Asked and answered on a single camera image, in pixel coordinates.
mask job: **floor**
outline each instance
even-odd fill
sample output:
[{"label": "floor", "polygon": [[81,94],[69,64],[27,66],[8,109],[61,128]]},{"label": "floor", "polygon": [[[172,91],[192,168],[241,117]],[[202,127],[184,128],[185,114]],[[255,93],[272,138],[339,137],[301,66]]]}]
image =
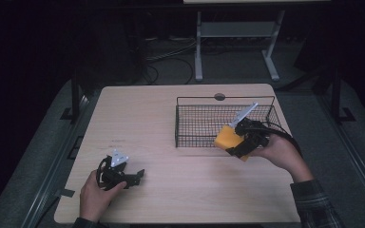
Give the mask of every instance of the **floor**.
[{"label": "floor", "polygon": [[[147,55],[158,57],[187,47],[192,42],[191,39],[147,41]],[[268,40],[208,40],[204,47],[201,84],[266,83],[278,88],[305,74],[293,67],[302,43],[281,42],[273,54],[280,80],[272,82],[260,53],[267,43]],[[188,48],[162,61],[149,62],[144,77],[134,85],[197,84],[193,79],[193,67],[194,53],[192,48]],[[345,225],[365,227],[365,109],[353,89],[342,83],[341,107],[348,107],[356,121],[338,125],[327,107],[330,91],[322,96],[315,95],[311,89],[315,81],[316,78],[312,78],[290,91],[277,92],[279,103],[302,148],[304,159],[320,180]],[[64,109],[71,106],[70,94],[70,82],[67,82],[53,101],[1,195],[0,228],[34,227],[38,222],[38,227],[71,227],[71,224],[58,224],[53,220],[55,199],[64,189],[74,163],[72,158],[77,155],[77,145],[83,139],[99,99],[100,88],[89,91],[81,101],[81,116],[75,124],[61,120]],[[38,167],[34,169],[38,171],[30,172],[30,164]],[[129,227],[128,224],[106,225]],[[300,225],[267,223],[255,227]]]}]

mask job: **metal mesh basket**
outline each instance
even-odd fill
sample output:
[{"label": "metal mesh basket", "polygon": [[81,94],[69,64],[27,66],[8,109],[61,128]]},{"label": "metal mesh basket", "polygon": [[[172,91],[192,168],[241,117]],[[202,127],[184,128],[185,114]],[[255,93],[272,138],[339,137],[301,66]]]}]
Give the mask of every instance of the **metal mesh basket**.
[{"label": "metal mesh basket", "polygon": [[[188,104],[182,104],[182,99],[185,102],[188,101]],[[237,112],[258,100],[263,100],[263,103],[259,103],[247,118],[281,130],[279,118],[273,106],[275,97],[230,97],[226,99],[229,100],[228,104],[218,104],[213,97],[177,98],[176,147],[214,147],[214,140],[221,128],[232,122]]]}]

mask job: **person's left hand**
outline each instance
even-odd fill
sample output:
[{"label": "person's left hand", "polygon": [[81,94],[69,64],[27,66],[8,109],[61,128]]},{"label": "person's left hand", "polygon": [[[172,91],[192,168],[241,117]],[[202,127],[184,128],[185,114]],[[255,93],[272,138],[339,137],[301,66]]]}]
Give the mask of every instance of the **person's left hand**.
[{"label": "person's left hand", "polygon": [[91,171],[80,195],[79,217],[93,222],[99,221],[111,201],[126,187],[121,182],[108,191],[101,189],[96,181],[96,170]]}]

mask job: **black tape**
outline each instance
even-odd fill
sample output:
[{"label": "black tape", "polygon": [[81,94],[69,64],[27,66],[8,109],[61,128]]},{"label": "black tape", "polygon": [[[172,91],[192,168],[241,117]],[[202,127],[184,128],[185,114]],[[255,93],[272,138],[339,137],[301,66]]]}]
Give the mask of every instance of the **black tape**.
[{"label": "black tape", "polygon": [[75,194],[75,191],[73,190],[69,190],[69,189],[60,189],[58,191],[56,191],[55,196],[56,197],[69,197],[72,198],[73,195]]}]

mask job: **table leg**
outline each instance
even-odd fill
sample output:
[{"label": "table leg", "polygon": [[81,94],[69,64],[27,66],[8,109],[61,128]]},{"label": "table leg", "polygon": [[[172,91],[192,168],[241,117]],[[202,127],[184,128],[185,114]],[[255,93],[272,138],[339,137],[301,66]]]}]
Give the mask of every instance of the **table leg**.
[{"label": "table leg", "polygon": [[268,49],[262,51],[263,60],[265,61],[266,66],[268,67],[269,74],[271,75],[271,78],[273,81],[278,81],[279,76],[277,73],[277,69],[275,68],[274,62],[272,61],[271,56],[272,56],[272,51],[274,50],[274,47],[275,47],[275,43],[277,42],[277,39],[278,39],[280,26],[283,21],[284,12],[285,12],[284,10],[281,10],[279,12],[278,19],[277,19],[274,29],[272,31],[271,43],[270,43]]},{"label": "table leg", "polygon": [[197,19],[197,51],[195,52],[195,80],[201,82],[202,77],[202,59],[201,59],[201,12],[198,12]]}]

